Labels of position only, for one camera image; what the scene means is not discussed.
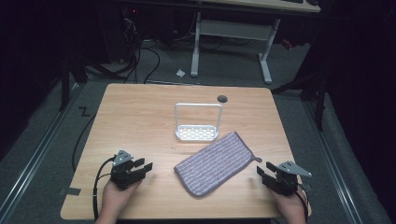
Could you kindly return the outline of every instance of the hand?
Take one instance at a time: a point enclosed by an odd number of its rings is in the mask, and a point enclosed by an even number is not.
[[[301,200],[297,197],[297,195],[293,194],[290,196],[284,196],[282,194],[278,194],[271,189],[268,189],[271,194],[276,199],[277,208],[282,216],[287,220],[289,224],[305,224],[305,214],[304,214],[304,206]],[[305,194],[298,188],[298,194],[304,199],[306,204],[306,196]]]
[[[128,205],[132,195],[142,181],[143,180],[140,180],[132,184],[127,189],[121,190],[115,183],[108,180],[105,188],[103,189],[102,210],[99,214],[99,218],[95,221],[95,224],[116,223],[121,212]]]

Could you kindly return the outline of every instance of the desk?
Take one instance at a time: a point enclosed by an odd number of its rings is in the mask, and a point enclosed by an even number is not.
[[[271,8],[277,10],[295,10],[301,12],[320,12],[320,7],[314,7],[307,4],[305,1],[302,4],[291,3],[280,0],[201,0],[201,2],[216,3],[216,4],[228,4],[237,5],[245,7],[263,7]],[[268,69],[267,57],[270,52],[271,46],[274,42],[276,31],[280,19],[276,19],[273,25],[253,25],[237,22],[227,22],[227,21],[210,21],[201,20],[201,13],[197,15],[197,22],[195,28],[195,45],[192,54],[191,62],[191,76],[198,76],[199,67],[199,41],[200,35],[218,35],[225,37],[234,38],[246,38],[254,40],[265,41],[266,44],[263,48],[263,52],[259,54],[259,61],[262,67],[262,75],[264,82],[267,84],[272,83],[271,74]]]
[[[175,135],[176,103],[218,103],[225,95],[219,137],[238,132],[262,163],[252,162],[214,192],[195,199],[184,189],[175,165],[208,143],[182,143]],[[265,162],[293,161],[271,92],[264,88],[110,84],[83,150],[61,211],[65,219],[93,219],[92,187],[101,164],[123,149],[153,162],[121,218],[277,217],[279,213],[256,173]],[[103,174],[111,170],[105,166]],[[98,202],[108,177],[98,184]]]

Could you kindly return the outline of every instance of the striped fabric pouch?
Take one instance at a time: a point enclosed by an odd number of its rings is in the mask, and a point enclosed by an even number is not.
[[[183,186],[201,198],[261,158],[244,143],[238,133],[228,133],[175,166]]]

